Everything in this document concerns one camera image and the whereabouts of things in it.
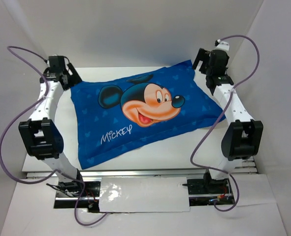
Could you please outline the Mickey Mouse pillowcase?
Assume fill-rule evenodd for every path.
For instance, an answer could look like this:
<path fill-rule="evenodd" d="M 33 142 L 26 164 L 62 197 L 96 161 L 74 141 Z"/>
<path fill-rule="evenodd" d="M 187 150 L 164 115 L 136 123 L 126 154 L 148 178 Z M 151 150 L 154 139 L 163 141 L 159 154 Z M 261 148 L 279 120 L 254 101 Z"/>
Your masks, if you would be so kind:
<path fill-rule="evenodd" d="M 206 128 L 222 109 L 194 81 L 190 60 L 71 89 L 82 169 L 170 137 Z"/>

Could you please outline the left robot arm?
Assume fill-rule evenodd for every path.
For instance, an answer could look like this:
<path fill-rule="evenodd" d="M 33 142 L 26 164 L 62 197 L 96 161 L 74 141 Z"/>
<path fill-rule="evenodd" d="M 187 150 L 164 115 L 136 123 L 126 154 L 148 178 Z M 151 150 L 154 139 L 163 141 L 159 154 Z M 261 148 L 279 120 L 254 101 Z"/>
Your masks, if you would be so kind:
<path fill-rule="evenodd" d="M 27 121 L 19 123 L 19 132 L 29 156 L 42 161 L 58 177 L 53 188 L 69 197 L 83 194 L 85 184 L 79 170 L 64 154 L 64 140 L 54 123 L 58 102 L 64 91 L 82 80 L 65 56 L 50 56 L 40 82 L 40 102 Z"/>

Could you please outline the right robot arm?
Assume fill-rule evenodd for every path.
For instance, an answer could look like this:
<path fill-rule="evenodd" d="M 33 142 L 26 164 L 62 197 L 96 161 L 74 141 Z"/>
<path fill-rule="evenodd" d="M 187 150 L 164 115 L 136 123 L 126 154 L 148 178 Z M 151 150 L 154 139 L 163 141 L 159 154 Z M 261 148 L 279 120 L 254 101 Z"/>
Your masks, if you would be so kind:
<path fill-rule="evenodd" d="M 193 69 L 196 69 L 202 62 L 199 72 L 206 76 L 206 86 L 225 111 L 228 123 L 221 141 L 222 159 L 204 174 L 202 186 L 208 193 L 215 192 L 220 186 L 219 180 L 226 179 L 243 160 L 257 155 L 263 132 L 263 123 L 246 111 L 227 74 L 227 52 L 220 47 L 212 51 L 200 48 L 193 63 Z"/>

